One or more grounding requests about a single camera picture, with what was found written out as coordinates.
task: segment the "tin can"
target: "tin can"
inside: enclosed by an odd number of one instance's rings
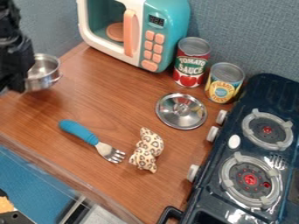
[[[180,86],[194,88],[203,82],[211,47],[201,38],[183,38],[178,42],[173,79]]]
[[[217,103],[232,102],[245,79],[244,72],[230,63],[220,62],[212,66],[205,84],[205,94]]]

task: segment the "wooden countertop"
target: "wooden countertop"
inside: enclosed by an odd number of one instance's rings
[[[155,223],[166,206],[183,209],[191,183],[190,165],[200,165],[212,145],[205,137],[220,109],[202,87],[182,88],[171,71],[153,74],[80,44],[62,58],[63,79],[34,94],[8,93],[0,97],[1,131],[72,172],[145,223]],[[166,126],[155,113],[156,101],[168,93],[190,94],[207,107],[208,118],[194,130]],[[102,142],[125,151],[122,164],[110,164],[96,150],[58,128],[61,119],[88,127]],[[147,127],[164,140],[157,173],[137,170],[128,158]]]

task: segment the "blue fork handle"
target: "blue fork handle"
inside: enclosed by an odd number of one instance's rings
[[[93,132],[89,131],[78,122],[74,122],[71,120],[62,120],[59,122],[59,127],[65,132],[77,136],[88,144],[95,146],[98,142],[100,142],[100,139],[95,136]]]

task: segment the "yellow can label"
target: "yellow can label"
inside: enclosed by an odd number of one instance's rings
[[[218,103],[226,103],[233,98],[235,88],[232,84],[221,80],[216,80],[208,84],[209,84],[208,93],[212,101]]]

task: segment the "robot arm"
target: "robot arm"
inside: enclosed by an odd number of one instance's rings
[[[20,18],[12,0],[0,0],[0,93],[5,88],[23,93],[35,63],[31,40],[19,30]]]

